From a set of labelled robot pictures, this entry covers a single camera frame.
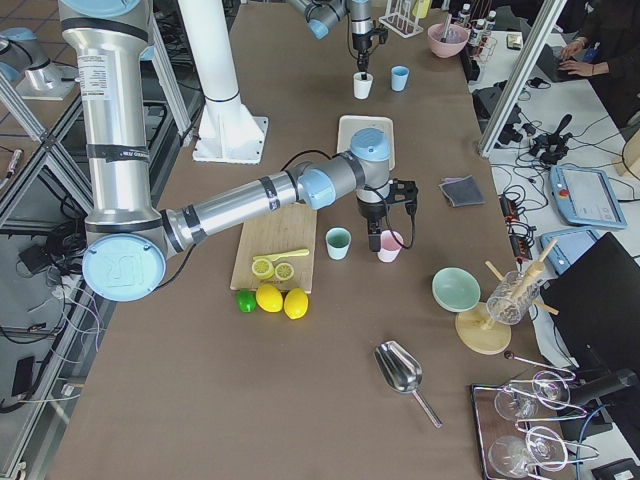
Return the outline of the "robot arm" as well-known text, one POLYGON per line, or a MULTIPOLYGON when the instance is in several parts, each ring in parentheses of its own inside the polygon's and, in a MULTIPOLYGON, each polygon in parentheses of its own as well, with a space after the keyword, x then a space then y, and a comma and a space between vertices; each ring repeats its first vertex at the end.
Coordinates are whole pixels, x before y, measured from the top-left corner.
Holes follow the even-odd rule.
POLYGON ((288 0, 287 4, 304 18, 307 28, 318 40, 326 37, 340 21, 349 17, 352 46, 357 52, 358 73, 362 80, 366 78, 373 38, 378 35, 370 1, 288 0))
MULTIPOLYGON (((205 97, 194 159, 258 163, 268 121, 241 100, 222 4, 183 1, 179 9, 205 97)), ((289 204, 318 210, 355 193, 371 206, 388 194, 391 143, 381 130, 366 128, 324 163, 306 162, 177 211, 155 209, 140 77, 153 7, 63 1, 59 14, 77 54, 93 192, 82 274, 96 294, 117 302, 143 298, 159 288, 172 256, 289 204)))

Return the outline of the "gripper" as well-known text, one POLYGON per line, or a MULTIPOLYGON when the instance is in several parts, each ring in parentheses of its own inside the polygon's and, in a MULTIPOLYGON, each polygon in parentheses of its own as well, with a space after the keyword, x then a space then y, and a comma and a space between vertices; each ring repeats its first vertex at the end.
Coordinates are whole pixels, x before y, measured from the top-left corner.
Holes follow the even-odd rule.
POLYGON ((351 19, 351 38, 357 53, 359 79, 366 80, 369 67, 369 49, 372 46, 374 23, 371 18, 351 19))
POLYGON ((356 197, 359 212, 367 221, 369 250, 379 252, 382 223, 388 216, 386 198, 378 190, 371 189, 357 190, 356 197))

